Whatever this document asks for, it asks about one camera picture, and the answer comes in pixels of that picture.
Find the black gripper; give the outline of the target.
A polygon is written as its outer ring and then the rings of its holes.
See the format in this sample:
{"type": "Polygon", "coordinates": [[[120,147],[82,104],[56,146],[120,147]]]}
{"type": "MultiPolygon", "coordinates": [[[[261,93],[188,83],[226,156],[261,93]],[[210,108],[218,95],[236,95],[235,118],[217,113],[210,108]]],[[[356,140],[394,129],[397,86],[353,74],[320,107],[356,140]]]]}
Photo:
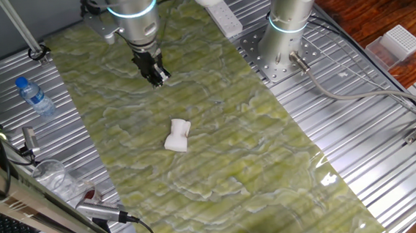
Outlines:
{"type": "Polygon", "coordinates": [[[154,53],[133,51],[132,62],[154,88],[162,86],[163,82],[171,77],[169,71],[163,66],[162,52],[159,48],[154,53]]]}

